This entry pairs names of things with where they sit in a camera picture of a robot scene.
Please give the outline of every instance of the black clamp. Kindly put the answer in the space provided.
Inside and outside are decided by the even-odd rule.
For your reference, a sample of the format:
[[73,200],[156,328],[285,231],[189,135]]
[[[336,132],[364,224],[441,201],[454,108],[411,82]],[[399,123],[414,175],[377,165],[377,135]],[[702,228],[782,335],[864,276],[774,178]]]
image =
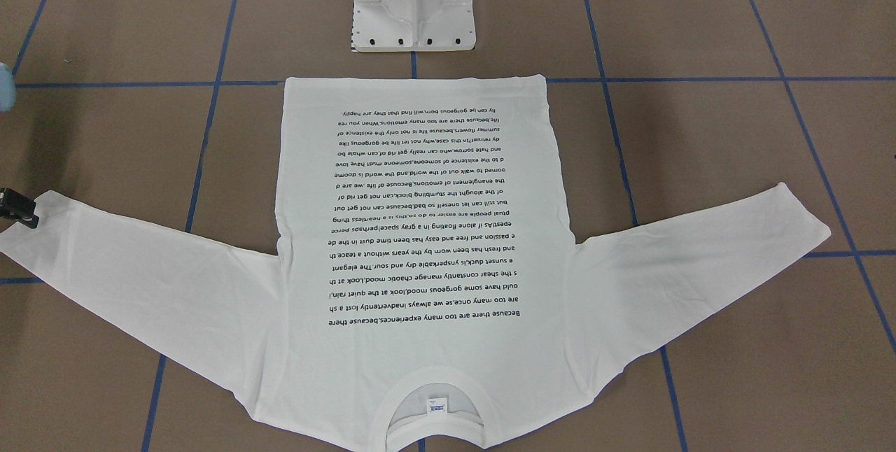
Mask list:
[[0,218],[16,220],[29,228],[38,227],[41,220],[34,215],[34,200],[10,188],[0,188]]

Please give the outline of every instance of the blue object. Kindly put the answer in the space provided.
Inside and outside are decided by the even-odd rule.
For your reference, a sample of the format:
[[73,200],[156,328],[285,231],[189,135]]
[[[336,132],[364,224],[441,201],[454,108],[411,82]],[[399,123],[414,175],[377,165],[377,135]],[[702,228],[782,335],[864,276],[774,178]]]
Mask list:
[[6,64],[0,64],[0,112],[9,111],[15,104],[15,81]]

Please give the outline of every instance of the white plastic fixture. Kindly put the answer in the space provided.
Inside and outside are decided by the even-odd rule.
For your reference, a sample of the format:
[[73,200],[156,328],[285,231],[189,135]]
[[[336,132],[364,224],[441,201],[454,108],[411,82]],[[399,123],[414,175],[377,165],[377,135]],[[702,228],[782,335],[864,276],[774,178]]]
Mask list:
[[473,0],[355,0],[356,51],[455,51],[476,45]]

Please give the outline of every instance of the blue grid line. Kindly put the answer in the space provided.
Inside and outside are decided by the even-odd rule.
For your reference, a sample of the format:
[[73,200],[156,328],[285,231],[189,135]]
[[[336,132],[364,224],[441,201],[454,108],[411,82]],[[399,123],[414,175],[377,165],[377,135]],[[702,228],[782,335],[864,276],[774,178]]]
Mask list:
[[877,317],[881,321],[883,331],[887,335],[887,340],[890,341],[890,349],[892,349],[893,353],[896,353],[896,337],[893,336],[893,331],[892,329],[890,329],[890,323],[887,321],[886,314],[884,314],[883,312],[883,307],[881,306],[880,300],[877,299],[877,293],[874,292],[874,286],[873,284],[871,284],[871,279],[870,277],[868,277],[867,271],[865,271],[865,265],[862,263],[860,252],[858,252],[858,248],[855,247],[855,241],[852,238],[852,234],[849,232],[849,226],[847,226],[846,219],[843,216],[841,207],[839,207],[837,197],[835,196],[833,187],[831,186],[831,181],[828,180],[828,175],[825,172],[825,168],[822,166],[822,160],[819,158],[818,152],[816,151],[816,146],[812,141],[812,136],[810,136],[809,134],[809,127],[806,126],[806,121],[803,119],[803,113],[799,110],[797,98],[793,95],[793,91],[790,89],[790,83],[788,82],[787,76],[784,76],[784,68],[781,66],[781,61],[778,59],[778,53],[775,51],[774,45],[771,44],[769,31],[765,28],[765,22],[762,21],[762,16],[759,15],[759,8],[756,6],[755,0],[749,0],[749,2],[752,8],[753,15],[756,16],[756,21],[759,22],[759,28],[762,29],[762,35],[764,35],[765,43],[769,47],[771,58],[774,60],[775,66],[778,67],[778,73],[780,74],[781,82],[784,83],[784,88],[785,90],[787,90],[787,97],[790,98],[790,104],[793,105],[794,114],[797,115],[797,121],[799,122],[800,129],[802,129],[803,131],[803,137],[806,139],[806,145],[809,146],[809,152],[812,153],[812,159],[813,161],[815,161],[815,167],[818,169],[818,173],[820,174],[820,177],[822,177],[822,182],[825,184],[825,189],[828,192],[829,199],[831,199],[831,203],[834,207],[834,212],[837,213],[837,219],[839,221],[839,224],[841,225],[843,234],[846,236],[847,242],[849,244],[849,249],[852,252],[853,258],[855,260],[855,264],[858,266],[858,271],[860,271],[860,273],[862,274],[862,280],[864,281],[865,289],[868,290],[868,295],[871,297],[871,302],[874,303],[874,308],[877,310]]
[[548,77],[548,83],[600,83],[599,77]]
[[221,81],[218,85],[221,86],[276,86],[276,85],[284,85],[284,80],[277,79],[267,79],[267,80],[257,80],[257,81]]
[[22,83],[15,87],[20,90],[35,88],[157,88],[157,87],[188,87],[188,86],[214,86],[213,81],[134,81],[120,83]]
[[[233,28],[233,19],[237,14],[237,0],[230,0],[230,14],[227,15],[227,26],[224,28],[224,40],[221,41],[221,53],[218,58],[218,73],[215,76],[214,89],[211,92],[211,102],[209,104],[209,114],[205,120],[205,133],[202,135],[202,147],[199,149],[199,162],[196,163],[196,178],[192,185],[192,197],[190,198],[190,208],[186,216],[186,225],[183,228],[185,232],[193,230],[193,215],[196,212],[196,202],[199,199],[199,186],[202,183],[202,165],[205,159],[205,150],[209,145],[209,134],[211,133],[211,124],[214,122],[215,107],[218,105],[218,92],[221,88],[221,77],[224,74],[224,63],[227,60],[227,49],[230,44],[230,30]],[[146,429],[143,432],[143,448],[141,452],[148,452],[150,449],[150,441],[153,438],[153,426],[156,420],[156,408],[159,405],[159,395],[161,392],[162,379],[165,376],[164,354],[159,354],[159,368],[156,371],[156,379],[153,385],[153,397],[150,398],[150,409],[146,415]]]
[[619,171],[622,175],[625,193],[628,194],[628,207],[631,211],[631,226],[638,226],[638,215],[634,209],[634,197],[631,196],[631,185],[628,182],[628,171],[625,169],[625,158],[622,152],[622,142],[619,140],[619,130],[615,122],[615,114],[613,112],[613,102],[610,100],[610,89],[607,84],[607,74],[604,71],[604,60],[601,56],[601,44],[598,42],[598,29],[594,25],[594,17],[592,15],[591,0],[583,0],[585,3],[585,13],[588,15],[588,25],[591,28],[591,43],[594,45],[594,56],[598,62],[598,71],[601,73],[601,87],[604,91],[604,101],[607,104],[607,114],[610,120],[610,129],[613,131],[613,143],[617,147],[617,155],[619,156]]
[[896,249],[871,249],[867,251],[813,251],[803,257],[877,257],[877,255],[896,255]]
[[[592,15],[591,0],[583,0],[585,4],[585,13],[588,15],[588,25],[591,28],[591,42],[594,45],[594,56],[598,62],[598,72],[601,74],[601,88],[604,92],[604,101],[607,104],[607,115],[609,117],[610,128],[613,131],[613,142],[617,146],[617,154],[619,156],[619,171],[622,175],[625,193],[628,194],[628,204],[631,210],[631,224],[638,226],[638,214],[634,207],[634,196],[631,194],[631,185],[628,181],[628,172],[625,169],[625,158],[622,150],[622,142],[619,139],[619,131],[615,122],[615,114],[613,112],[613,102],[610,100],[609,84],[607,73],[604,70],[604,62],[601,56],[601,44],[598,41],[598,29],[594,24],[594,16]],[[682,421],[681,411],[678,408],[678,394],[675,390],[675,381],[672,377],[672,366],[669,364],[669,355],[666,354],[666,347],[659,348],[659,355],[663,360],[663,372],[666,375],[666,387],[669,391],[669,402],[672,404],[672,414],[675,417],[675,428],[678,431],[678,443],[682,452],[687,452],[687,437],[685,435],[685,424]]]
[[787,81],[896,81],[896,76],[784,76]]
[[43,281],[38,277],[5,277],[0,279],[0,285],[4,284],[41,284]]
[[[412,51],[410,65],[412,79],[417,79],[417,53]],[[879,82],[896,81],[896,76],[679,76],[679,77],[548,77],[548,83],[725,83],[725,82]],[[121,81],[106,83],[22,83],[20,90],[36,88],[177,88],[185,86],[276,86],[283,85],[279,79],[243,79],[233,81]]]
[[234,81],[123,81],[112,83],[22,83],[16,85],[21,90],[35,88],[182,88],[189,86],[275,86],[282,80],[234,80]]
[[672,364],[669,362],[669,353],[666,346],[659,348],[659,357],[663,360],[663,372],[666,373],[666,385],[669,388],[669,399],[672,400],[672,413],[675,414],[675,428],[678,430],[678,442],[682,452],[687,452],[687,439],[685,436],[685,423],[678,410],[678,393],[675,391],[675,379],[672,378]]
[[778,76],[678,76],[678,77],[610,77],[608,83],[714,83],[731,81],[781,81]]
[[156,379],[153,382],[153,397],[150,398],[150,410],[146,415],[146,429],[143,430],[143,443],[140,446],[140,452],[150,451],[150,440],[153,439],[153,424],[156,421],[156,409],[159,408],[159,394],[162,391],[166,361],[165,354],[159,354],[159,366],[156,367]]
[[25,34],[25,41],[22,42],[22,47],[19,48],[19,55],[15,58],[13,76],[16,76],[17,73],[19,73],[19,67],[22,66],[22,60],[25,58],[26,51],[28,51],[28,45],[32,43],[34,31],[38,28],[38,21],[41,19],[41,15],[44,14],[44,6],[47,6],[47,1],[48,0],[41,0],[41,3],[38,5],[38,11],[34,14],[34,20],[31,20],[31,26],[28,27],[28,34]]
[[237,0],[230,0],[230,14],[227,16],[227,27],[224,28],[224,41],[221,43],[221,54],[218,58],[218,73],[215,76],[214,89],[211,91],[211,103],[209,104],[208,118],[205,120],[205,133],[202,135],[202,147],[199,149],[199,162],[196,165],[196,179],[192,185],[192,197],[190,198],[190,210],[186,216],[185,232],[193,229],[193,216],[196,212],[196,202],[199,198],[199,186],[202,183],[202,165],[205,162],[205,150],[209,145],[211,124],[215,118],[215,108],[218,105],[218,93],[221,90],[221,77],[224,75],[224,62],[227,59],[228,44],[230,44],[230,30],[233,28],[233,19],[237,14]]

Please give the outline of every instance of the t-shirt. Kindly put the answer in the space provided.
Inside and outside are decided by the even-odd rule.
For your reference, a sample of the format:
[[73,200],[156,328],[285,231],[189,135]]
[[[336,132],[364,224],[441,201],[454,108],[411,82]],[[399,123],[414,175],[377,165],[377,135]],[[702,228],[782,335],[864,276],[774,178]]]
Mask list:
[[370,451],[585,407],[830,235],[778,184],[576,245],[542,76],[288,79],[278,255],[36,203],[4,253],[253,419]]

